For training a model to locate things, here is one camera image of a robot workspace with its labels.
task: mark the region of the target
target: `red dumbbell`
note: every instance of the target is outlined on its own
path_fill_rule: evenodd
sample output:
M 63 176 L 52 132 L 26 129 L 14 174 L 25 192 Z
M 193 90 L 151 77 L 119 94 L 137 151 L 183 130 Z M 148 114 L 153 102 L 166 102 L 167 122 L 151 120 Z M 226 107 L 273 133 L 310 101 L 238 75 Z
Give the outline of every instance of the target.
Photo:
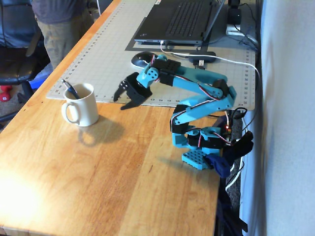
M 7 102 L 11 99 L 11 96 L 9 94 L 9 92 L 2 92 L 0 93 L 0 101 L 1 102 Z
M 12 90 L 12 86 L 11 85 L 1 85 L 0 89 L 2 90 L 2 92 L 9 92 L 10 90 Z
M 0 101 L 1 102 L 9 101 L 11 99 L 9 91 L 12 90 L 12 86 L 11 85 L 2 85 L 2 86 L 0 86 L 0 89 L 2 90 L 2 93 L 0 93 Z

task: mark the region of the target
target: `gray shirt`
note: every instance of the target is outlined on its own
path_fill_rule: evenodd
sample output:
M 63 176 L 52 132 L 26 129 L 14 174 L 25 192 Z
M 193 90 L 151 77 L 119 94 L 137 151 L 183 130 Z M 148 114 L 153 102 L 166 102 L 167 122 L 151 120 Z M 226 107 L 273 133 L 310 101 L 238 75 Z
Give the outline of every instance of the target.
M 37 19 L 45 24 L 57 24 L 82 14 L 86 0 L 33 0 L 32 7 Z

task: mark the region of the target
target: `white coffee mug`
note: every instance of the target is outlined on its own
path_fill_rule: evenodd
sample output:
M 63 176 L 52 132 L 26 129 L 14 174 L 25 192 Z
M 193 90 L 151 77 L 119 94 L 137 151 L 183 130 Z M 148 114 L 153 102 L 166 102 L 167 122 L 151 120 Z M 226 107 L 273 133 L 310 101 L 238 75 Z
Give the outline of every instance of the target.
M 94 88 L 90 84 L 73 85 L 80 99 L 75 99 L 71 92 L 66 90 L 63 94 L 66 103 L 61 108 L 63 118 L 72 124 L 79 126 L 89 126 L 98 120 L 97 105 L 94 96 Z M 67 116 L 67 108 L 69 107 L 72 120 Z

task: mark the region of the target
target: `computer mouse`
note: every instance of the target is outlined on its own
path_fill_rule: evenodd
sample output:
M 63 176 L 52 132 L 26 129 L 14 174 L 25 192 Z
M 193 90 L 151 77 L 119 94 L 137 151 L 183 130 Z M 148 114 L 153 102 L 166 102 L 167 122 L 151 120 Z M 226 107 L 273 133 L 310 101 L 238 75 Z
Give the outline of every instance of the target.
M 155 55 L 155 58 L 158 57 L 151 52 L 140 52 L 131 59 L 131 64 L 139 68 L 144 68 L 151 62 L 153 55 Z

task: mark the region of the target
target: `laptop keyboard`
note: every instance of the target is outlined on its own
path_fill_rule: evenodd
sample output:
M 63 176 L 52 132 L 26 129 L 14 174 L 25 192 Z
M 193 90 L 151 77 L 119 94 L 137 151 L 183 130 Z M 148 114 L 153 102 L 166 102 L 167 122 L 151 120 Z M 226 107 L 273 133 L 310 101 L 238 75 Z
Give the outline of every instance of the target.
M 201 7 L 202 1 L 181 2 L 166 30 L 166 35 L 191 36 Z

